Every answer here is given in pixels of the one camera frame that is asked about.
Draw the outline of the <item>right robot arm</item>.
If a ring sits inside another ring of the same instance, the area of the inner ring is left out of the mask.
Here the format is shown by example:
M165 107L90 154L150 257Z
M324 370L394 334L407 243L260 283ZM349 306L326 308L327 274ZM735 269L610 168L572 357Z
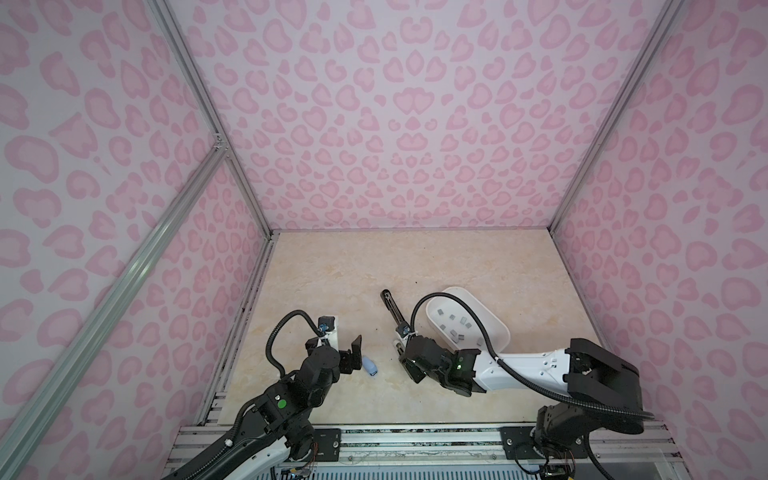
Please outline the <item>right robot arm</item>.
M637 368L584 338L551 352L498 356L478 348L449 350L418 334L395 347L415 383L430 378L463 397L528 389L550 399L529 432L511 438L510 454L521 447L533 458L574 455L596 430L639 435L653 417L642 404Z

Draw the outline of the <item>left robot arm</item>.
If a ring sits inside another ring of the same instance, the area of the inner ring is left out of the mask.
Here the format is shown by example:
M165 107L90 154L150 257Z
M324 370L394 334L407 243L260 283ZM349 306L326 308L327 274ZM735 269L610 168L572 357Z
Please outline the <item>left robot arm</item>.
M340 377L362 368L362 337L348 350L323 339L301 367L246 401L232 426L168 479L254 479L314 452L309 417Z

